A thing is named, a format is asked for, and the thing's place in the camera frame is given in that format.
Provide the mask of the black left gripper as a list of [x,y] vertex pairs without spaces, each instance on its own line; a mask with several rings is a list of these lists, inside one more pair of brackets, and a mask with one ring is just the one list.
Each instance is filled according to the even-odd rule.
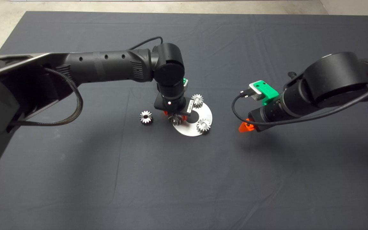
[[163,87],[157,86],[158,95],[154,101],[154,108],[163,111],[165,116],[169,113],[178,114],[181,121],[187,121],[192,111],[191,98],[185,97],[185,86]]

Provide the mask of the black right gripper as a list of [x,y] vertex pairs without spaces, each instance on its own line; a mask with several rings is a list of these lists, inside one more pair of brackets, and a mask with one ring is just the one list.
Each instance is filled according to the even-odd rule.
[[[271,123],[294,119],[294,114],[291,113],[291,110],[288,108],[288,105],[293,103],[294,99],[294,93],[281,93],[267,105],[251,110],[248,113],[249,121]],[[240,133],[251,132],[254,130],[254,125],[247,122],[242,122],[238,128]]]

